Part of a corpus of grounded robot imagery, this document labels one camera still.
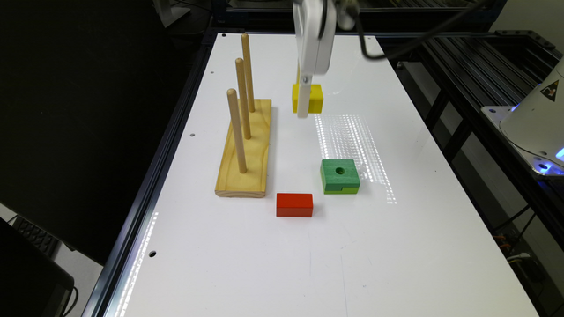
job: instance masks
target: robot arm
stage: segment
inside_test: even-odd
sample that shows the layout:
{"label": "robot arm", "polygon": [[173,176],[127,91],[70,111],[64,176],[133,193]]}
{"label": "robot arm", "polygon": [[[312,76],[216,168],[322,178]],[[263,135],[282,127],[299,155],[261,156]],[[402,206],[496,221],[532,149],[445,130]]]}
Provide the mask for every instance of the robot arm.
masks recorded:
{"label": "robot arm", "polygon": [[293,23],[298,41],[298,118],[307,118],[309,94],[314,75],[329,69],[335,25],[352,29],[354,20],[345,13],[353,2],[334,0],[300,0],[293,3]]}

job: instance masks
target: white table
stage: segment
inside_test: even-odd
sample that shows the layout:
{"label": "white table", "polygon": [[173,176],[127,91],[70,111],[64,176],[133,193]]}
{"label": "white table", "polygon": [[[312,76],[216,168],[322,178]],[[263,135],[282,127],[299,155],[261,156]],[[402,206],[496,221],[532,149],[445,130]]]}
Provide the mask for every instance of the white table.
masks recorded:
{"label": "white table", "polygon": [[[273,106],[267,195],[214,194],[242,57],[241,36],[220,35],[117,315],[537,316],[388,62],[336,37],[314,78],[323,114],[300,120],[294,36],[250,43],[255,97]],[[353,148],[359,193],[324,195],[321,159]],[[314,216],[276,217],[281,192],[312,193]]]}

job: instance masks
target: green block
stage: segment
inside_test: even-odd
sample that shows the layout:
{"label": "green block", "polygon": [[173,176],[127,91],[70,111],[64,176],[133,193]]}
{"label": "green block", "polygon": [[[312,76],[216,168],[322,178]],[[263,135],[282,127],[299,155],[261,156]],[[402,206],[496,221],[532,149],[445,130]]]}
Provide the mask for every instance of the green block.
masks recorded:
{"label": "green block", "polygon": [[[325,194],[356,194],[360,186],[359,174],[353,159],[323,159],[321,179]],[[357,188],[355,192],[343,192],[345,188]]]}
{"label": "green block", "polygon": [[326,195],[335,195],[335,194],[356,194],[359,192],[359,188],[343,188],[341,191],[323,191]]}

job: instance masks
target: red block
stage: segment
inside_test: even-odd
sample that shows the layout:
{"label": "red block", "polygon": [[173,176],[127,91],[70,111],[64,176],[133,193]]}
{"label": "red block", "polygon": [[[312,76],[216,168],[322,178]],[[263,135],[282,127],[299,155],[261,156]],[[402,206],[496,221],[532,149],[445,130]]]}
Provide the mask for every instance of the red block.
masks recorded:
{"label": "red block", "polygon": [[313,213],[313,195],[276,194],[276,217],[311,217]]}

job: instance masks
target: wooden peg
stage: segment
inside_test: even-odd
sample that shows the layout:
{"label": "wooden peg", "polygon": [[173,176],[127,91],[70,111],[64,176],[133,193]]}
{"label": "wooden peg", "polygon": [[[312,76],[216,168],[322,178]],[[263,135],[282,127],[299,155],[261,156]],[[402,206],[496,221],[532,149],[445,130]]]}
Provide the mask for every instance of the wooden peg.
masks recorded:
{"label": "wooden peg", "polygon": [[243,43],[243,61],[245,62],[245,79],[247,81],[247,98],[249,100],[249,111],[255,112],[255,93],[253,92],[253,73],[250,67],[250,45],[249,36],[243,34],[241,36]]}
{"label": "wooden peg", "polygon": [[245,89],[245,70],[243,60],[237,58],[235,60],[235,67],[237,69],[237,82],[239,83],[239,96],[241,99],[241,116],[243,122],[243,136],[245,139],[250,139],[250,123],[249,123],[249,109],[247,108],[247,90]]}
{"label": "wooden peg", "polygon": [[239,106],[237,105],[237,92],[235,89],[227,90],[227,102],[229,102],[229,112],[231,113],[231,124],[233,125],[233,137],[235,139],[235,151],[237,152],[239,172],[246,173],[247,162],[245,161],[245,148],[243,146],[241,120],[239,119]]}

